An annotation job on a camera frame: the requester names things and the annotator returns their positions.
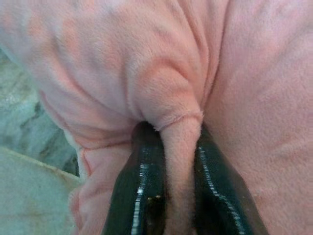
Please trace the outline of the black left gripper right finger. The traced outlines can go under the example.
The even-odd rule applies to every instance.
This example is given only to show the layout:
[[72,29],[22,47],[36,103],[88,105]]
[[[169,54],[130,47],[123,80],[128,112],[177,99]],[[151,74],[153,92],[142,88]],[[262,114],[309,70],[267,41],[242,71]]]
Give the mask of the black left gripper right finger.
[[205,125],[195,150],[194,174],[197,235],[268,235],[245,181]]

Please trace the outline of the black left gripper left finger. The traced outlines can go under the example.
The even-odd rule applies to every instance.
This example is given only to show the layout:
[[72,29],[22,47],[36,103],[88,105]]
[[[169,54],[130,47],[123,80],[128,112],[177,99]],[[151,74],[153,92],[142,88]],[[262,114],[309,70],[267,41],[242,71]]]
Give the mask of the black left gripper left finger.
[[148,122],[132,132],[132,152],[119,173],[103,235],[163,235],[166,167],[159,132]]

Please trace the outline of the pink plush pillow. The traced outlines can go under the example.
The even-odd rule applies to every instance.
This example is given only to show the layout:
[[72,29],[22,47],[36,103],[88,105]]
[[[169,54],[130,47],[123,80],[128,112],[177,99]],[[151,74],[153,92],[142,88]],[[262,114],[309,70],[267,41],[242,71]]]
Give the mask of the pink plush pillow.
[[203,124],[269,234],[313,235],[313,0],[0,0],[0,48],[78,153],[73,235],[100,235],[144,120],[164,142],[164,235],[193,235]]

